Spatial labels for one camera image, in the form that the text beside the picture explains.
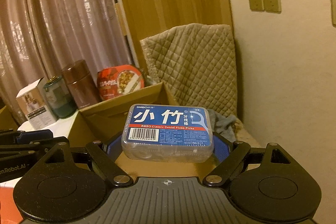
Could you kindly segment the clear dental floss pick box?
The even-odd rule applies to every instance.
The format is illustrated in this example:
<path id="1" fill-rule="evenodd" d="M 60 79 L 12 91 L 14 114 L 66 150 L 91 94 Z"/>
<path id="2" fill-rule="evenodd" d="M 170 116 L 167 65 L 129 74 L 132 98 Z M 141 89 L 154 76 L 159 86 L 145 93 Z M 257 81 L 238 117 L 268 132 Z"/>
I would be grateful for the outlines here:
<path id="1" fill-rule="evenodd" d="M 205 162 L 214 151 L 209 112 L 202 107 L 134 104 L 121 146 L 135 160 Z"/>

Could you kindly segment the white humidifier product box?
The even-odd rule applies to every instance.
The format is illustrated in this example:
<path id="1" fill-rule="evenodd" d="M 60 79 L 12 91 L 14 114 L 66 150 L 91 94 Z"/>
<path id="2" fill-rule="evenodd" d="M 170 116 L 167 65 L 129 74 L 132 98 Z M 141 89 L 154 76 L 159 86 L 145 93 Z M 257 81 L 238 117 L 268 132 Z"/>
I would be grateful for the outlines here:
<path id="1" fill-rule="evenodd" d="M 35 130 L 41 130 L 57 121 L 57 116 L 52 111 L 43 89 L 46 84 L 45 78 L 22 88 L 16 100 L 26 119 Z"/>

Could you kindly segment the red Motul printed mat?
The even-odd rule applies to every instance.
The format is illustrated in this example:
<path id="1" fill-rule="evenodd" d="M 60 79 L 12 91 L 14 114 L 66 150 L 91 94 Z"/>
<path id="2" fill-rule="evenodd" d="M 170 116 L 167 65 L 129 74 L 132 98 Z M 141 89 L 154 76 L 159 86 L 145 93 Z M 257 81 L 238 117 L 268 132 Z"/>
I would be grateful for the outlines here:
<path id="1" fill-rule="evenodd" d="M 16 224 L 23 218 L 18 211 L 14 199 L 13 188 L 1 187 L 1 223 Z"/>

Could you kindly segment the dark green glass jar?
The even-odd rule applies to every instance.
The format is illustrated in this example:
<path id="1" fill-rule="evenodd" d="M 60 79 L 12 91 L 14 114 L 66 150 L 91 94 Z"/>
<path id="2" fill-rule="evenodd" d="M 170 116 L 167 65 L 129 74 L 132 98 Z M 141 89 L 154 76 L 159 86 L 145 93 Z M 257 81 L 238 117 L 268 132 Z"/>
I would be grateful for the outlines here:
<path id="1" fill-rule="evenodd" d="M 76 103 L 68 90 L 63 77 L 52 77 L 46 82 L 43 90 L 47 102 L 58 118 L 68 118 L 76 111 Z"/>

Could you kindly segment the grey blue towel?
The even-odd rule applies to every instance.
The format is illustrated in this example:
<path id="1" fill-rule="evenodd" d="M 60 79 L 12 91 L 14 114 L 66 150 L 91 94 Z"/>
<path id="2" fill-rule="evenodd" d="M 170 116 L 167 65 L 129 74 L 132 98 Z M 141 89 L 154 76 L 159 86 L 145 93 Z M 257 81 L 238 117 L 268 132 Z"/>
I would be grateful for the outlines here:
<path id="1" fill-rule="evenodd" d="M 213 132 L 221 135 L 230 142 L 236 141 L 235 136 L 235 122 L 237 121 L 236 116 L 230 115 L 225 117 L 212 109 L 208 109 L 210 124 Z"/>

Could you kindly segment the open brown cardboard box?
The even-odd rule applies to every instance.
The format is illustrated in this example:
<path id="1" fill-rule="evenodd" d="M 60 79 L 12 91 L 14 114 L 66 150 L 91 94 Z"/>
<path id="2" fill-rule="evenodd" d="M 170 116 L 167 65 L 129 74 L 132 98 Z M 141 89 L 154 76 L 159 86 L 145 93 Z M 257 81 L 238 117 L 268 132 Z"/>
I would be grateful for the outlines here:
<path id="1" fill-rule="evenodd" d="M 71 147 L 85 147 L 94 140 L 108 141 L 124 128 L 133 104 L 177 105 L 166 84 L 138 91 L 79 110 L 68 134 Z M 116 164 L 133 179 L 138 177 L 198 177 L 201 180 L 216 166 L 214 156 L 203 163 L 155 162 L 132 160 L 122 153 Z"/>

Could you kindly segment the brown metal thermos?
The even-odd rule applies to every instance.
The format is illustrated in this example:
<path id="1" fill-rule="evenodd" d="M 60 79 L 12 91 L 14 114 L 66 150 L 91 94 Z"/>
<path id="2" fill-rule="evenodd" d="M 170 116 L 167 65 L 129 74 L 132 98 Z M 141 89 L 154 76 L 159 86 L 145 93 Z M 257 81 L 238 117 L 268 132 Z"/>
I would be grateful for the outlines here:
<path id="1" fill-rule="evenodd" d="M 62 77 L 78 109 L 101 102 L 100 94 L 84 59 L 63 68 Z"/>

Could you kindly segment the red beef rice meal bowl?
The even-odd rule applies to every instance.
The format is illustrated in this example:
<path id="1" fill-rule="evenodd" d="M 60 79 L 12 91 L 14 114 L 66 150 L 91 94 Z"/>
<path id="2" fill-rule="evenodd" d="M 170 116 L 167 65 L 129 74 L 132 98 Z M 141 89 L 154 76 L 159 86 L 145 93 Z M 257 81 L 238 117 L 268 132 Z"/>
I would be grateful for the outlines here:
<path id="1" fill-rule="evenodd" d="M 97 73 L 97 87 L 103 101 L 145 87 L 142 73 L 132 65 L 105 68 Z"/>

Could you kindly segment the beige quilted chair cover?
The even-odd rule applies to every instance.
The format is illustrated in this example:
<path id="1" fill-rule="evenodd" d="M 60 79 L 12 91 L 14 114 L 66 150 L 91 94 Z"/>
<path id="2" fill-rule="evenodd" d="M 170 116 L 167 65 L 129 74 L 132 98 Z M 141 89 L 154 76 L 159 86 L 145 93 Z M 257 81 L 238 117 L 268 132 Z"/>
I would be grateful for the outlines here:
<path id="1" fill-rule="evenodd" d="M 236 140 L 259 147 L 238 112 L 235 44 L 231 26 L 191 23 L 140 41 L 149 78 L 164 82 L 181 106 L 234 115 Z"/>

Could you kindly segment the pink curtain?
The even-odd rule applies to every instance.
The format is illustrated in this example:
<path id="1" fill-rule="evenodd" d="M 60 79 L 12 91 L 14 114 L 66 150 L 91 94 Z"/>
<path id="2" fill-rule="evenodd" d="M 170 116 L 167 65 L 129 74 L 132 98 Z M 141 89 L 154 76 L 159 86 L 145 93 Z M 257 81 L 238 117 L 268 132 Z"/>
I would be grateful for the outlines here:
<path id="1" fill-rule="evenodd" d="M 1 0 L 1 99 L 18 123 L 28 84 L 85 60 L 92 75 L 132 64 L 116 0 Z"/>

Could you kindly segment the wall socket plates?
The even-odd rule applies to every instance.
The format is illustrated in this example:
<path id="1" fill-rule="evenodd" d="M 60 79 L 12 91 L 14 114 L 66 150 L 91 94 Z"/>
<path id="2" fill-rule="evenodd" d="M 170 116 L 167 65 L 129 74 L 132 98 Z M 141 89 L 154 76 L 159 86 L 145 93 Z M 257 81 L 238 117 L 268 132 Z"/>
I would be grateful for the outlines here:
<path id="1" fill-rule="evenodd" d="M 281 13 L 281 0 L 249 0 L 249 8 L 252 11 L 266 11 Z"/>

